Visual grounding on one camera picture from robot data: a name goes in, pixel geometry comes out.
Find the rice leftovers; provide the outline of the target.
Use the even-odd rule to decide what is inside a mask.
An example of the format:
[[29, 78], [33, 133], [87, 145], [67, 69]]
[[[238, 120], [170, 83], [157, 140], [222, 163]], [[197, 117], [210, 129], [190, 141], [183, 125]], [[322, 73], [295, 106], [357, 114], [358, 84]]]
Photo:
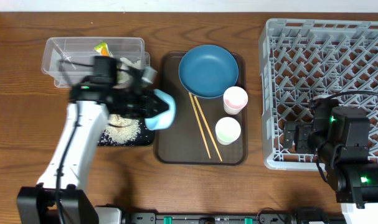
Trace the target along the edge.
[[138, 119], [122, 118], [111, 114], [108, 126], [103, 130], [99, 146], [135, 146], [141, 134], [142, 122]]

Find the white cup pink inside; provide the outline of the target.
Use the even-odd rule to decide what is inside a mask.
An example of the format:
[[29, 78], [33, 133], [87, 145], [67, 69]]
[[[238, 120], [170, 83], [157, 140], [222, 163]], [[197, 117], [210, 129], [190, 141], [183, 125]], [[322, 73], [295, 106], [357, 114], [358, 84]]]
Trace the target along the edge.
[[229, 115], [236, 115], [247, 105], [247, 92], [239, 87], [232, 86], [223, 94], [224, 110]]

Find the white tissue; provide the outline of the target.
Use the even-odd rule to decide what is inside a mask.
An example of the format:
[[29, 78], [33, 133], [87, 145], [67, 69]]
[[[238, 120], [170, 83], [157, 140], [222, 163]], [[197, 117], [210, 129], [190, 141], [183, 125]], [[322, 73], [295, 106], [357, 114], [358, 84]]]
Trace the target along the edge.
[[124, 84], [131, 80], [130, 75], [126, 72], [126, 70], [128, 70], [130, 67], [140, 69], [141, 60], [132, 62], [126, 57], [121, 57], [120, 61], [121, 61], [120, 69], [124, 70], [124, 72], [118, 73], [118, 83]]

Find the light blue bowl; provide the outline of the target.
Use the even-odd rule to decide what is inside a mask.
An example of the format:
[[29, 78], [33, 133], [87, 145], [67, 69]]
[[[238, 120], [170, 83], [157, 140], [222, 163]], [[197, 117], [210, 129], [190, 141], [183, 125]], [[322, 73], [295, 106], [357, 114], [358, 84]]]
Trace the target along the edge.
[[167, 129], [172, 125], [176, 115], [175, 100], [171, 95], [159, 89], [154, 89], [153, 92], [159, 102], [156, 107], [158, 111], [155, 116], [145, 118], [144, 123], [151, 131]]

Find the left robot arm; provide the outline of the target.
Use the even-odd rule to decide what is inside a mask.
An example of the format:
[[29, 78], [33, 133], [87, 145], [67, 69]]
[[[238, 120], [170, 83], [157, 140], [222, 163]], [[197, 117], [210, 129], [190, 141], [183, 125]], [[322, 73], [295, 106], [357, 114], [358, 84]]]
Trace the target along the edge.
[[111, 114], [144, 119], [150, 130], [170, 127], [174, 98], [158, 89], [137, 92], [111, 85], [76, 84], [54, 155], [34, 187], [22, 187], [17, 207], [22, 223], [123, 223], [122, 209], [94, 207], [85, 194], [98, 141]]

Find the white cup green inside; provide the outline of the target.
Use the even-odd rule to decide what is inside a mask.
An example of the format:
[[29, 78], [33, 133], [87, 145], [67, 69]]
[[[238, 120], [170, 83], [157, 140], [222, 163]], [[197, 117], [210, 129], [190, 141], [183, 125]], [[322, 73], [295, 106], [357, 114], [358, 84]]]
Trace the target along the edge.
[[240, 137], [241, 126], [236, 119], [223, 117], [216, 123], [215, 133], [219, 143], [229, 145]]

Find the green orange snack wrapper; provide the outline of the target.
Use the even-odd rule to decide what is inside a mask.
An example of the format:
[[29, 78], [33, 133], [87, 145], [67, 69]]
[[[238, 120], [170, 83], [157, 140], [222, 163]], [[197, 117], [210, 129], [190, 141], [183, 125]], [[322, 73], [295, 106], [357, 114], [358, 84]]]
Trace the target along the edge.
[[98, 52], [101, 56], [106, 56], [106, 57], [113, 56], [108, 49], [107, 43], [105, 42], [98, 44], [96, 47], [94, 47], [94, 50]]

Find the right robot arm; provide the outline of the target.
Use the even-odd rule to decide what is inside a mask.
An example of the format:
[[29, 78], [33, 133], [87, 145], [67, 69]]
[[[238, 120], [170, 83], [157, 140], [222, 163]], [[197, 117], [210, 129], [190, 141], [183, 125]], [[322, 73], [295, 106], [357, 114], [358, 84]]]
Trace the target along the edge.
[[378, 223], [378, 164], [368, 160], [370, 121], [360, 108], [326, 103], [311, 122], [287, 121], [285, 145], [313, 152], [346, 223]]

